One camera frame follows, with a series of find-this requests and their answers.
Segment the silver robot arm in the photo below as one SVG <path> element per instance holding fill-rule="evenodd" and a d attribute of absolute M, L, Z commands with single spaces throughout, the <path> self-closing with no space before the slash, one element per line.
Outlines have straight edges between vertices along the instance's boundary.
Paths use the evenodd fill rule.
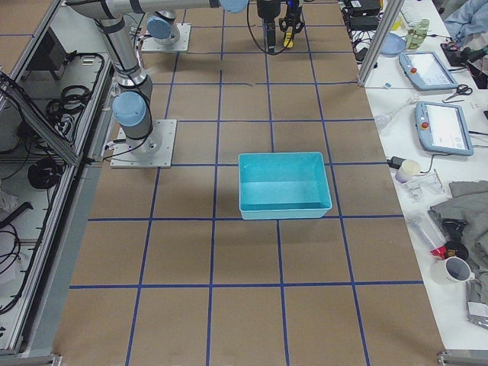
<path fill-rule="evenodd" d="M 155 11 L 146 21 L 147 32 L 157 43 L 172 45 L 180 39 L 176 18 L 173 10 Z"/>
<path fill-rule="evenodd" d="M 176 10 L 222 8 L 233 14 L 249 10 L 248 1 L 67 1 L 66 5 L 91 18 L 102 35 L 121 90 L 114 99 L 113 113 L 125 133 L 128 151 L 137 155 L 156 151 L 161 138 L 154 131 L 150 109 L 153 83 L 137 59 L 123 15 L 153 13 L 146 24 L 149 35 L 170 41 L 179 38 Z"/>

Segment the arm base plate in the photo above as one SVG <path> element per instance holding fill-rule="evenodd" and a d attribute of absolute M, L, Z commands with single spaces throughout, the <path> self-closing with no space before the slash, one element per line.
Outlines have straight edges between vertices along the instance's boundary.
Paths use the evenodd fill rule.
<path fill-rule="evenodd" d="M 190 34 L 190 23 L 176 23 L 167 38 L 145 37 L 141 51 L 143 53 L 186 53 Z"/>
<path fill-rule="evenodd" d="M 114 147 L 113 169 L 170 168 L 175 144 L 177 120 L 155 119 L 152 133 L 139 146 L 135 140 L 122 142 Z"/>

